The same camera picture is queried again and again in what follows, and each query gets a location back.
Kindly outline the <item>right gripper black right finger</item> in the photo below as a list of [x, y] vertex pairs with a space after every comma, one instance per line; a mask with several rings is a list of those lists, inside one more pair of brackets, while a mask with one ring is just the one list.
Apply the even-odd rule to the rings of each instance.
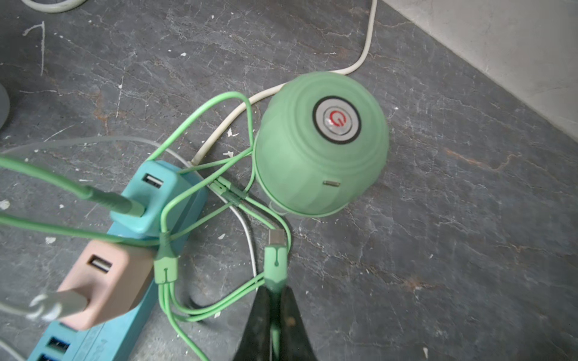
[[285, 287], [281, 292], [279, 359], [318, 360], [307, 335], [294, 292], [290, 287]]

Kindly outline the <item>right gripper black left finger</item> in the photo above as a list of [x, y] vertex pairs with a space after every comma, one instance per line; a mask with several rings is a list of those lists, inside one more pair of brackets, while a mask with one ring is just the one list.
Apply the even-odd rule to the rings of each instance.
[[269, 361], [271, 323], [271, 295], [266, 287], [259, 287], [233, 361]]

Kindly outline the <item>teal power strip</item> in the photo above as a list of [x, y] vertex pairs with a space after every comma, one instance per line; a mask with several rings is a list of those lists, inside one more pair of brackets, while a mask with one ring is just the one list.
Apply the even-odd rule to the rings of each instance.
[[[145, 248], [150, 238], [132, 233], [113, 222], [108, 230], [110, 236], [136, 239], [135, 247]], [[131, 354], [138, 337], [146, 324], [157, 299], [157, 287], [153, 277], [141, 302], [128, 313], [93, 326], [86, 331], [77, 331], [59, 322], [61, 317], [82, 311], [87, 300], [72, 291], [43, 295], [34, 303], [48, 303], [41, 318], [49, 326], [30, 354], [31, 360], [126, 360]]]

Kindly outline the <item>pink USB charger adapter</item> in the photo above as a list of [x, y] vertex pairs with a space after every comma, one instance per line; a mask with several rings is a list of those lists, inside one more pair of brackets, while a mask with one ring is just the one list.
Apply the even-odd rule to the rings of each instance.
[[133, 310], [151, 283], [153, 261], [148, 248], [92, 240], [58, 289], [83, 296], [87, 305], [59, 322], [86, 331]]

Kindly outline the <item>teal square charger block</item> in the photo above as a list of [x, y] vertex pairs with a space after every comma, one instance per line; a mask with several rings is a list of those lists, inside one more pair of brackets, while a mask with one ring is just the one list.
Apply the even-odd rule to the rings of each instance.
[[111, 212], [111, 219], [140, 236], [156, 238], [161, 231], [162, 210], [174, 198], [197, 184], [195, 176], [179, 174], [180, 168], [164, 161], [146, 161], [137, 170], [122, 195], [144, 206], [137, 218]]

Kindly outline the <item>green cordless meat grinder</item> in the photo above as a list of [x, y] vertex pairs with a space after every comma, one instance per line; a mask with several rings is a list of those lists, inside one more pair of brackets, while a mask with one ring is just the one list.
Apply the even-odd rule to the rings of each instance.
[[272, 97], [252, 158], [274, 210], [323, 218], [378, 180], [388, 149], [387, 120], [374, 96], [345, 75], [313, 72]]

